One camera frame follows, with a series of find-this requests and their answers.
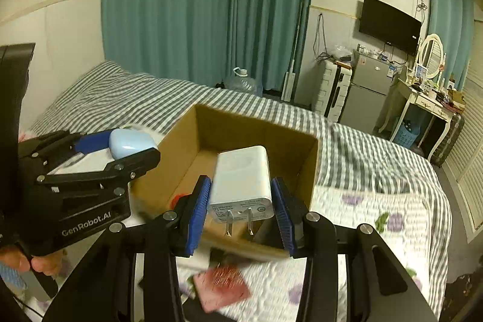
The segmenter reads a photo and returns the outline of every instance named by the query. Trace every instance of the human hand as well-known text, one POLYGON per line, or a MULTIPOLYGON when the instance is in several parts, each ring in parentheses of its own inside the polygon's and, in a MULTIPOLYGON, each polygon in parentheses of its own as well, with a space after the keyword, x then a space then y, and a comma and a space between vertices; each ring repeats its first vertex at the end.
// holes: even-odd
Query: human hand
MULTIPOLYGON (((6 246, 0 249, 0 262, 21 273, 30 270, 27 257, 16 246, 6 246)), ((36 272, 44 273, 46 276, 55 276, 62 266, 62 250, 44 257, 33 257, 31 265, 36 272)))

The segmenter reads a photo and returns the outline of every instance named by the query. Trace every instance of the white power adapter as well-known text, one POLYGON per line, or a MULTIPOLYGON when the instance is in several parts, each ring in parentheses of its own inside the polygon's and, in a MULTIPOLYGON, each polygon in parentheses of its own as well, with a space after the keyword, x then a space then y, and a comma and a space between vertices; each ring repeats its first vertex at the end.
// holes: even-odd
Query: white power adapter
POLYGON ((267 151, 263 146, 237 149, 218 154, 208 202, 208 212, 215 222, 231 225, 273 217, 270 171, 267 151))

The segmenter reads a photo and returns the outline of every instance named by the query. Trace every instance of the refrigerator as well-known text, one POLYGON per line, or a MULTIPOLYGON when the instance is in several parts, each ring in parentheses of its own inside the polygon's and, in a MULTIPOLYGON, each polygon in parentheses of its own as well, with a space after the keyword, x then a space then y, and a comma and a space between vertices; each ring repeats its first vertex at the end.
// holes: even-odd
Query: refrigerator
POLYGON ((392 84, 389 63, 359 55, 339 123, 373 133, 392 84))

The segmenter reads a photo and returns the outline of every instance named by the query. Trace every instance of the bottle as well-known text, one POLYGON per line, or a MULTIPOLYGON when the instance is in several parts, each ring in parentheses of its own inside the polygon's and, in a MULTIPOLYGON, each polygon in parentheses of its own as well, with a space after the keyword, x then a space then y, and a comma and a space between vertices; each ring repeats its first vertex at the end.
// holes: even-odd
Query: bottle
POLYGON ((235 67, 233 69, 234 75, 230 75, 226 79, 225 87, 233 91, 241 91, 245 93, 257 93, 257 81, 248 76, 246 69, 235 67))

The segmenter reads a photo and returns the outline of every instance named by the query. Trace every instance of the laundry basket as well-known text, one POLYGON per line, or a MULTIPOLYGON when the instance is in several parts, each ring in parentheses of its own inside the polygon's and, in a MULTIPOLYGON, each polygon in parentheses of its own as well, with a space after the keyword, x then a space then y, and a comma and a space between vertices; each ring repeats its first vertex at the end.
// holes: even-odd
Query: laundry basket
POLYGON ((399 126, 399 130, 396 133, 393 142, 400 146, 404 146, 405 148, 411 148, 411 145, 416 141, 416 138, 419 135, 419 126, 414 126, 411 131, 404 127, 404 124, 401 123, 399 126))

